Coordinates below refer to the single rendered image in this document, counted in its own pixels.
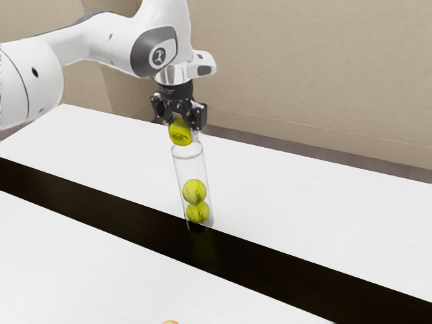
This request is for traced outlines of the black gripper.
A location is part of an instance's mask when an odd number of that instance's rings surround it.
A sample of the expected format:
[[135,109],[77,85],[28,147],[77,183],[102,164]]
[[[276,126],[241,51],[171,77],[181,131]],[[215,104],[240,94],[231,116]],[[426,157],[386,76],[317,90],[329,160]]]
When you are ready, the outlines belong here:
[[192,80],[177,85],[158,83],[158,86],[158,92],[151,95],[151,105],[155,115],[165,125],[171,124],[174,119],[169,101],[181,101],[178,103],[178,113],[192,131],[200,132],[207,125],[207,105],[193,100]]

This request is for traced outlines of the yellow tennis ball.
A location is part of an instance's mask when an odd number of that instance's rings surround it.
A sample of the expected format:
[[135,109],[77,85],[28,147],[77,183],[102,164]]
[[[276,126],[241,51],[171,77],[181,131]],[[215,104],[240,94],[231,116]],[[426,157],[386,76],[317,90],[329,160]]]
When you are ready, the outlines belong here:
[[170,123],[168,134],[171,141],[178,146],[188,146],[193,141],[191,130],[182,118],[174,119]]
[[210,217],[210,207],[205,202],[199,202],[197,204],[189,203],[186,207],[186,216],[189,221],[193,223],[204,223]]
[[205,200],[207,196],[207,187],[201,180],[188,180],[183,185],[182,196],[186,202],[196,205]]

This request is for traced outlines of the clear plastic tube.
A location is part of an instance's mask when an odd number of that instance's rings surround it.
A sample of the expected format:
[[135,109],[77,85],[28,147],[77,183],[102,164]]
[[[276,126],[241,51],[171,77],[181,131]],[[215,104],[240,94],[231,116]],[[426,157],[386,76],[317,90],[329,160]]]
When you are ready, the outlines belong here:
[[[211,195],[209,188],[209,181],[207,177],[207,168],[205,164],[205,156],[203,144],[199,141],[192,142],[188,146],[174,145],[171,149],[173,162],[175,167],[175,174],[178,180],[180,190],[180,198],[182,202],[184,218],[189,231],[194,233],[203,233],[209,230],[214,224],[213,208],[211,204]],[[193,223],[188,220],[186,216],[186,207],[189,202],[186,202],[182,196],[183,185],[191,179],[201,180],[207,187],[207,196],[205,202],[210,207],[210,217],[204,223]]]

